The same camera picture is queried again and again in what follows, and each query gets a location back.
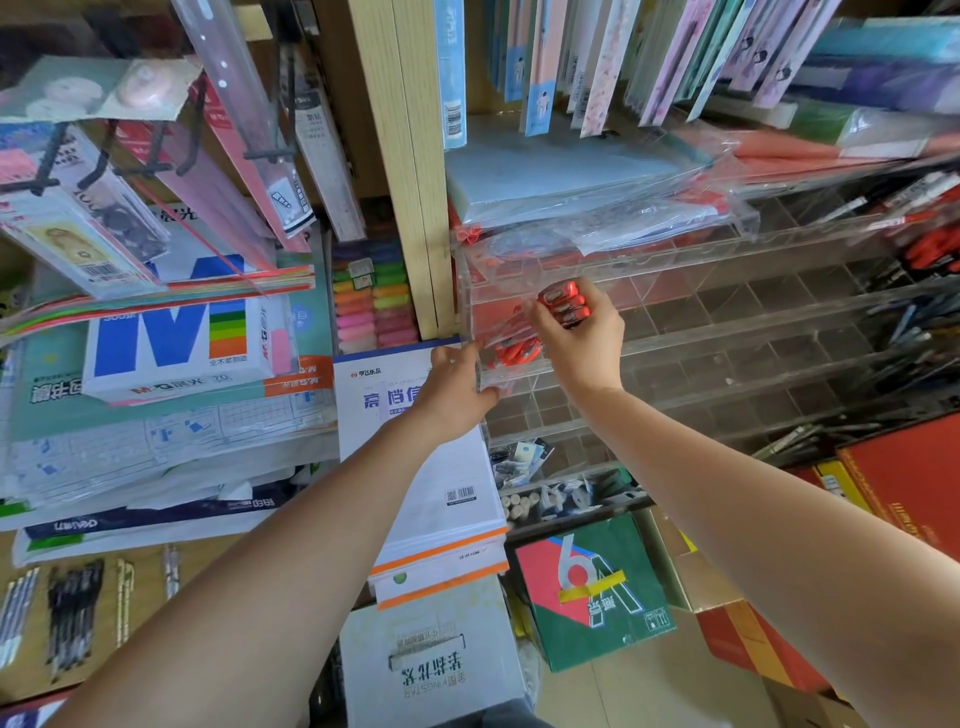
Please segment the person's left hand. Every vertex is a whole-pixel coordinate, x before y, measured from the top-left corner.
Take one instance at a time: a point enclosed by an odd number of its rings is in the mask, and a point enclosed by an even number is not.
[[[401,417],[417,420],[424,435],[437,445],[456,440],[480,424],[484,415],[500,400],[500,390],[487,387],[477,392],[476,366],[480,355],[477,342],[462,349],[437,347],[430,353],[433,369],[413,406]]]

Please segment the purple package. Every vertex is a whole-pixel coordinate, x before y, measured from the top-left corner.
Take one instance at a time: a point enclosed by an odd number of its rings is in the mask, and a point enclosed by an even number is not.
[[[960,64],[811,56],[790,92],[838,104],[960,113]]]

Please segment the orange stripe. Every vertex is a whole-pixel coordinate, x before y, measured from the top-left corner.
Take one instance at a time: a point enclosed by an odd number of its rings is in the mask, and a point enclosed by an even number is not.
[[[400,604],[406,604],[408,601],[420,599],[424,596],[430,596],[432,594],[436,594],[437,592],[452,589],[453,587],[459,587],[461,584],[468,584],[471,581],[482,579],[484,576],[489,576],[492,573],[501,573],[509,568],[510,564],[508,564],[506,561],[502,561],[499,564],[494,564],[491,567],[484,567],[483,569],[478,569],[477,571],[471,571],[463,576],[455,576],[447,581],[442,581],[440,584],[434,584],[432,587],[424,587],[423,589],[418,589],[415,592],[409,593],[408,595],[395,596],[393,599],[387,599],[386,601],[378,602],[376,605],[376,611],[382,612],[383,610],[390,609],[391,607],[398,607]]]
[[[436,556],[444,553],[445,551],[451,551],[454,548],[459,548],[460,546],[469,546],[470,544],[476,544],[478,541],[486,541],[493,536],[499,536],[501,533],[506,532],[507,526],[504,526],[503,528],[497,528],[495,531],[481,533],[479,536],[470,536],[468,539],[464,539],[463,541],[455,541],[452,544],[447,544],[446,546],[437,546],[436,548],[431,548],[428,551],[421,551],[420,553],[415,553],[413,556],[406,556],[405,558],[397,559],[396,561],[391,561],[378,567],[373,567],[373,571],[370,572],[370,576],[377,576],[379,573],[383,573],[384,571],[399,569],[400,567],[405,567],[407,564],[413,564],[415,561],[428,559],[431,556]]]
[[[247,339],[234,336],[232,339],[221,339],[210,342],[210,358],[219,359],[222,356],[239,356],[247,353]]]

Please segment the hand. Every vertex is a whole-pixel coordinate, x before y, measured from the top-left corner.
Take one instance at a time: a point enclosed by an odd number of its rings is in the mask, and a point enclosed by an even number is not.
[[[522,304],[546,347],[557,379],[574,404],[591,391],[623,389],[620,382],[623,319],[610,297],[592,282],[583,278],[575,282],[590,309],[590,315],[578,327],[564,328],[538,301]]]
[[[500,400],[500,390],[487,387],[477,392],[476,366],[480,344],[462,349],[437,347],[430,353],[433,369],[413,406],[401,417],[419,420],[424,434],[441,445],[456,440],[480,424]]]

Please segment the floor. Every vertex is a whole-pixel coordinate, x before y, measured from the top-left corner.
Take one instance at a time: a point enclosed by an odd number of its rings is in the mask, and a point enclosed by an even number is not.
[[[697,620],[559,674],[543,666],[537,715],[554,728],[776,728],[760,678],[714,658]]]

